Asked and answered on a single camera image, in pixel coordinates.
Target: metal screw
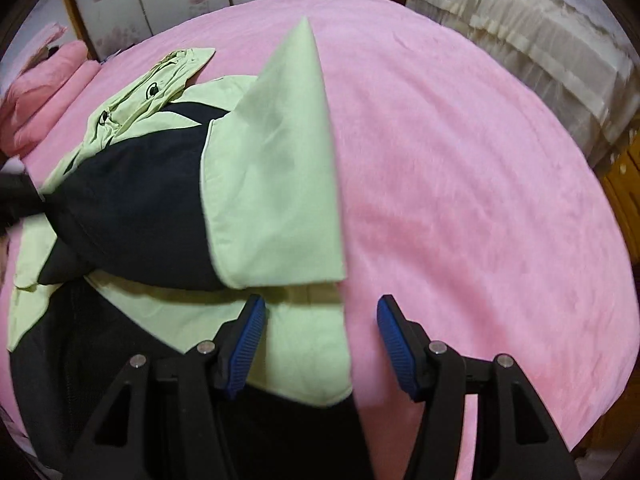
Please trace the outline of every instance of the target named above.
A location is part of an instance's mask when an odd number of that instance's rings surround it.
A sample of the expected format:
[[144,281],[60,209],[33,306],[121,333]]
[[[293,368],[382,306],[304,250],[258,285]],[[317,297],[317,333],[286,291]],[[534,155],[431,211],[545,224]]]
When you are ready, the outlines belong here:
[[199,342],[197,348],[198,348],[198,352],[206,355],[213,352],[216,349],[216,345],[213,341],[206,339],[204,341]]
[[507,354],[500,354],[498,355],[498,364],[502,367],[502,368],[511,368],[513,366],[513,357],[511,357],[510,355]]
[[146,357],[142,354],[134,355],[131,359],[129,359],[129,364],[134,368],[142,368],[146,364]]
[[429,350],[436,355],[444,354],[444,352],[447,351],[447,345],[442,341],[431,341],[429,343]]

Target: pink blanket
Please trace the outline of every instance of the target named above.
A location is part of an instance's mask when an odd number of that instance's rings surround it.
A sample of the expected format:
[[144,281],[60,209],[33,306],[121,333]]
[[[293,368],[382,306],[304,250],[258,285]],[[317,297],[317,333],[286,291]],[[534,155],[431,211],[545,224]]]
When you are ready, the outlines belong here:
[[[107,63],[26,158],[29,170],[42,181],[81,140],[88,115],[169,51],[215,46],[199,81],[257,74],[305,15],[335,129],[353,384],[378,478],[402,478],[421,409],[399,391],[377,333],[385,293],[462,354],[513,354],[573,447],[636,360],[628,256],[567,132],[452,30],[386,0],[260,0],[219,10]],[[0,296],[3,322],[10,293],[6,286]],[[18,419],[6,353],[0,402]],[[460,479],[470,475],[473,421],[465,431]]]

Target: blue gripper pad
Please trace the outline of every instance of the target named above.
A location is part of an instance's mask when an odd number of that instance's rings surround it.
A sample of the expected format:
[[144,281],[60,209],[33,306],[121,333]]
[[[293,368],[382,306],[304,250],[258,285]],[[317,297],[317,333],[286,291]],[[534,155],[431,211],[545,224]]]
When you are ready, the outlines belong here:
[[385,343],[386,353],[396,372],[396,378],[402,391],[416,400],[420,387],[416,380],[417,367],[415,349],[412,351],[407,337],[411,337],[407,330],[411,330],[407,320],[400,312],[396,302],[390,296],[383,296],[378,301],[378,329]]
[[[238,392],[244,388],[251,364],[254,361],[255,351],[262,336],[265,310],[263,298],[258,297],[242,328],[236,348],[229,358],[228,383],[224,389],[227,399],[234,399]],[[244,317],[243,314],[244,312],[241,313],[239,319]]]

